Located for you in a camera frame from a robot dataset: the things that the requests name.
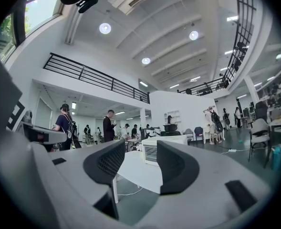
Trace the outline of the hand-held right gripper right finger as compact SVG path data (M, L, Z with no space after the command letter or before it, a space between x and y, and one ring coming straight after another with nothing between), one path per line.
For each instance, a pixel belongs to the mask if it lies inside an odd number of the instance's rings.
M157 163L162 173L161 195L184 192L197 179L199 162L190 154L191 147L169 141L157 141Z

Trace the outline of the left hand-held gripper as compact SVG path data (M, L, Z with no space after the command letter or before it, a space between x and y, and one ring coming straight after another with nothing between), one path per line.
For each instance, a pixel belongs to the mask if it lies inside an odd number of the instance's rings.
M7 131L6 125L21 91L12 82L9 73L0 62L0 144L28 144L29 140L20 133Z

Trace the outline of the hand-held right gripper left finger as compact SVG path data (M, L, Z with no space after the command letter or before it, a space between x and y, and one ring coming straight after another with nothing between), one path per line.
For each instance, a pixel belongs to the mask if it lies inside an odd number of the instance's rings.
M125 141L114 140L94 146L84 162L85 173L94 182L111 185L125 159Z

